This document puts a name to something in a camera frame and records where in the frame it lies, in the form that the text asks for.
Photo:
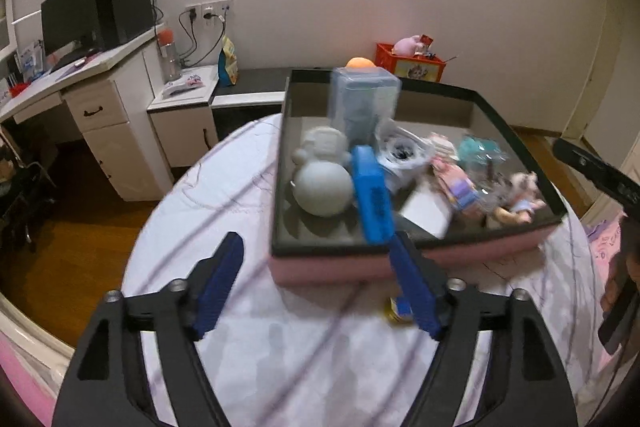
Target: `person's hand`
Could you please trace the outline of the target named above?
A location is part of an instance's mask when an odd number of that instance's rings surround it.
[[[626,270],[629,273],[629,277],[638,285],[638,291],[640,291],[640,263],[636,261],[635,255],[626,256]],[[622,288],[616,283],[616,275],[618,273],[618,259],[617,256],[613,256],[609,261],[609,277],[607,284],[604,288],[604,295],[600,300],[600,305],[604,312],[609,312],[613,308],[613,304],[616,303]]]

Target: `screw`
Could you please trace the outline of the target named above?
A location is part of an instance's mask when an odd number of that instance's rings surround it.
[[[466,288],[466,282],[462,279],[456,279],[453,277],[447,281],[447,288],[454,292],[462,292],[462,290]]]
[[[106,302],[117,302],[122,297],[122,293],[119,290],[109,290],[104,295],[104,300]]]
[[[187,281],[184,279],[174,279],[169,283],[169,290],[172,292],[181,292],[187,289]]]
[[[518,301],[528,301],[531,298],[531,295],[529,295],[529,292],[526,290],[523,290],[522,288],[514,289],[511,295],[513,295],[513,297]]]

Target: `wooden floor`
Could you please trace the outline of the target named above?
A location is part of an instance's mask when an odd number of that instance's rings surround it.
[[[35,253],[0,254],[0,291],[75,346],[98,300],[120,287],[138,232],[157,203],[122,201],[84,143],[60,155],[52,177],[60,200],[35,232]]]

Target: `white ball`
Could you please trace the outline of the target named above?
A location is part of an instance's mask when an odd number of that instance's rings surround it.
[[[301,168],[293,180],[293,197],[314,216],[336,216],[353,200],[353,182],[337,163],[315,161]]]

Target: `monitor stand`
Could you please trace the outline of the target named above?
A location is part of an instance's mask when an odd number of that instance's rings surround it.
[[[53,68],[51,69],[51,73],[53,73],[54,71],[58,71],[60,68],[64,68],[69,64],[72,64],[76,60],[80,60],[81,58],[85,58],[85,57],[89,57],[90,55],[97,54],[98,51],[99,50],[97,48],[93,48],[93,47],[86,47],[86,48],[82,47],[76,50],[72,50],[68,52],[68,54],[66,54],[64,57],[60,58],[58,63],[55,66],[53,66]]]

